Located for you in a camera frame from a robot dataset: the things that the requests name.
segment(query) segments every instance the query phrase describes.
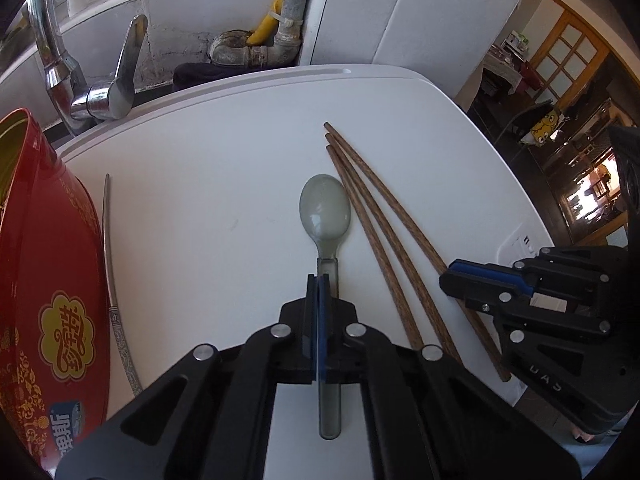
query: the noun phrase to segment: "chrome faucet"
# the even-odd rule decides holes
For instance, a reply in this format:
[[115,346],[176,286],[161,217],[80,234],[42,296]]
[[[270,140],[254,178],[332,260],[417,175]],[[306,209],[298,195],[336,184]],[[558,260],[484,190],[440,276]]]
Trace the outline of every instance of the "chrome faucet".
[[129,25],[115,79],[89,86],[80,65],[66,51],[54,0],[27,0],[27,7],[47,93],[69,132],[77,136],[95,126],[96,121],[126,116],[133,105],[133,76],[145,39],[146,16],[136,16]]

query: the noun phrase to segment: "faucet handle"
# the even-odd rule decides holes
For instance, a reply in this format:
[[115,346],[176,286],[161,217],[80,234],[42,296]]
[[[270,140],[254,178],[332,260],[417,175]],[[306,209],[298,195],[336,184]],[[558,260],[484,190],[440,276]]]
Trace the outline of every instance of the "faucet handle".
[[135,95],[133,76],[147,27],[148,19],[144,14],[131,20],[120,52],[115,79],[94,83],[78,95],[71,105],[72,117],[117,120],[131,111]]

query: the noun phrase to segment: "red bucket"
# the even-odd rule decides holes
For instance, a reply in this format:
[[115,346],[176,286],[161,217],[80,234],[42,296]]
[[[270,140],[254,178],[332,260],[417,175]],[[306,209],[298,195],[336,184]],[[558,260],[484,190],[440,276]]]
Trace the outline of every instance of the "red bucket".
[[106,415],[102,237],[89,194],[27,110],[0,123],[5,144],[19,156],[4,192],[0,182],[0,407],[53,472]]

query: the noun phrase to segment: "brown wooden chopstick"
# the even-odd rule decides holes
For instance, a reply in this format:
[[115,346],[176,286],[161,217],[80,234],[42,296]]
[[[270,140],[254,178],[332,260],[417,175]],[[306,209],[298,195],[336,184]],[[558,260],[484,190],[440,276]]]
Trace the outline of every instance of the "brown wooden chopstick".
[[[349,157],[351,157],[356,165],[362,170],[362,173],[364,173],[364,175],[380,192],[391,209],[396,213],[402,224],[404,224],[404,227],[407,228],[411,236],[414,238],[418,246],[421,248],[422,252],[425,254],[425,256],[427,256],[427,258],[431,262],[431,265],[433,265],[433,267],[438,271],[438,274],[443,274],[447,270],[446,264],[444,263],[443,259],[440,257],[436,249],[433,247],[433,245],[431,245],[430,241],[427,239],[421,229],[418,227],[418,225],[414,222],[411,216],[409,216],[409,213],[404,209],[404,207],[402,207],[398,200],[396,200],[396,197],[393,196],[393,194],[373,172],[369,165],[360,157],[360,155],[358,155],[358,153],[351,147],[351,145],[346,140],[344,140],[344,137],[341,136],[341,134],[338,133],[338,131],[334,127],[332,127],[331,124],[324,123],[324,127],[330,134],[332,134],[332,136],[335,138],[344,152],[349,155]],[[494,364],[495,370],[498,372],[501,380],[503,380],[504,382],[509,381],[511,379],[511,373],[502,364],[502,356],[500,354],[500,351],[495,345],[491,334],[489,334],[489,331],[482,322],[479,314],[475,310],[466,308],[462,300],[458,300],[458,304],[462,309],[462,312],[465,314],[465,317],[469,321],[470,325],[476,332],[478,339],[489,355],[489,359],[491,359],[492,363]]]
[[369,245],[371,245],[371,249],[373,250],[378,265],[380,266],[382,275],[385,277],[386,286],[388,286],[391,297],[396,304],[396,309],[398,310],[398,314],[400,315],[402,326],[404,326],[404,331],[406,332],[406,336],[409,339],[409,345],[411,345],[411,348],[413,348],[414,350],[419,350],[424,346],[424,342],[422,341],[422,336],[420,335],[418,326],[415,323],[414,315],[411,313],[411,309],[409,308],[409,304],[407,303],[406,297],[404,296],[404,292],[402,292],[402,287],[400,287],[398,277],[391,267],[391,262],[389,261],[388,256],[386,256],[384,247],[382,246],[382,243],[380,242],[380,239],[378,238],[378,235],[373,228],[373,224],[369,219],[369,215],[367,215],[366,209],[364,208],[362,202],[358,197],[358,193],[356,192],[353,182],[340,163],[340,158],[338,158],[338,155],[333,147],[327,146],[326,150],[329,152],[329,156],[334,162],[335,169],[340,175],[340,179],[344,184],[344,189],[347,192],[347,196],[353,204],[353,208],[356,210],[356,214],[358,215],[364,232],[367,235]]
[[396,232],[391,227],[391,224],[386,219],[384,213],[382,212],[382,209],[380,209],[380,206],[378,206],[378,204],[376,203],[376,200],[373,198],[373,195],[371,194],[369,189],[367,189],[367,186],[365,186],[360,175],[356,172],[350,161],[347,159],[346,155],[344,155],[344,153],[340,149],[340,146],[335,140],[335,137],[331,134],[327,134],[326,139],[329,141],[329,144],[334,147],[335,153],[338,155],[343,169],[349,175],[351,181],[355,184],[355,187],[360,193],[360,196],[364,199],[367,207],[369,207],[369,210],[380,226],[380,230],[383,232],[389,244],[391,245],[393,252],[396,254],[396,258],[398,258],[400,265],[409,278],[409,282],[414,288],[414,291],[417,294],[418,299],[420,300],[422,308],[431,321],[431,325],[433,326],[436,336],[438,336],[438,339],[440,340],[442,349],[447,354],[455,358],[460,364],[462,364],[462,359],[460,357],[460,354],[458,353],[458,349],[456,348],[455,343],[453,342],[453,339],[451,338],[451,334],[449,333],[447,326],[442,320],[442,317],[438,312],[438,308],[433,302],[429,291],[427,290],[426,286],[424,286],[424,282],[422,281],[418,270],[415,268],[414,263],[411,261],[411,258],[409,258],[409,255],[404,250],[404,247],[402,246],[398,235],[396,235]]

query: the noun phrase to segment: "faucet spout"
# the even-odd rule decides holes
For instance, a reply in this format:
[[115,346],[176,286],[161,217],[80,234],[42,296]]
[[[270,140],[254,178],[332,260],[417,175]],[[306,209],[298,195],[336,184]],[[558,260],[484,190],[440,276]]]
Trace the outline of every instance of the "faucet spout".
[[93,118],[74,118],[71,105],[86,88],[78,62],[66,51],[62,41],[54,0],[27,0],[29,20],[44,68],[47,93],[62,122],[73,136],[96,124]]

